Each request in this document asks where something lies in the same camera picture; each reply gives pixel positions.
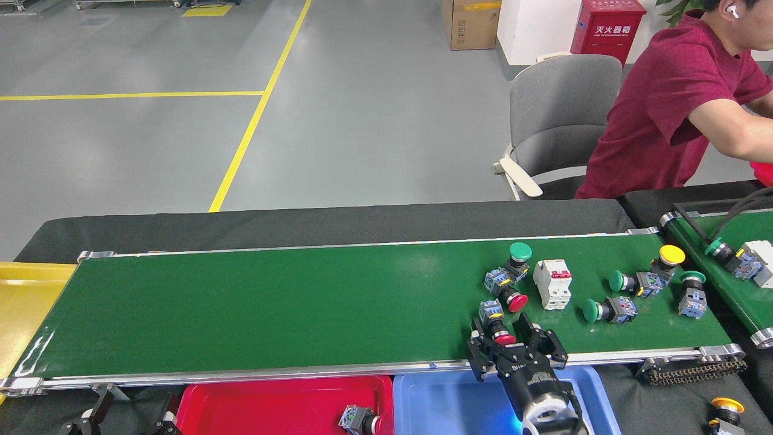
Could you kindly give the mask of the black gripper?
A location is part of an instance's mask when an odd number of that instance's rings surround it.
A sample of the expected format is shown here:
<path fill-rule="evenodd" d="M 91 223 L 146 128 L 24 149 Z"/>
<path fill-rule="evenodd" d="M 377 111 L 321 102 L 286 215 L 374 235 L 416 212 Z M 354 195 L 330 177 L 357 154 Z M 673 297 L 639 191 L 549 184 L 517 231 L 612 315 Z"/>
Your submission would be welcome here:
<path fill-rule="evenodd" d="M 527 313 L 519 315 L 521 341 L 530 349 L 550 357 L 519 359 L 517 362 L 499 357 L 499 379 L 518 417 L 557 417 L 569 408 L 568 395 L 553 371 L 565 369 L 568 352 L 552 329 L 545 330 L 532 322 Z M 483 382 L 489 369 L 495 366 L 495 342 L 480 320 L 471 321 L 471 332 L 466 339 L 466 358 L 478 382 Z"/>

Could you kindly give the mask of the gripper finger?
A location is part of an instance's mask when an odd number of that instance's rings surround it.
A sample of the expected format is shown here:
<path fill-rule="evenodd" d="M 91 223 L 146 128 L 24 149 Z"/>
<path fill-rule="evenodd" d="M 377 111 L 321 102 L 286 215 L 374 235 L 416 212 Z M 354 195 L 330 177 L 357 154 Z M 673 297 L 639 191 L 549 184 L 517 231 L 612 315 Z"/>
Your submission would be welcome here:
<path fill-rule="evenodd" d="M 154 434 L 182 434 L 178 427 L 177 412 L 181 399 L 179 396 L 169 396 L 165 407 L 154 426 Z"/>
<path fill-rule="evenodd" d="M 81 414 L 79 419 L 60 428 L 61 434 L 101 434 L 102 424 L 114 403 L 114 394 L 108 389 L 100 393 L 95 405 Z"/>

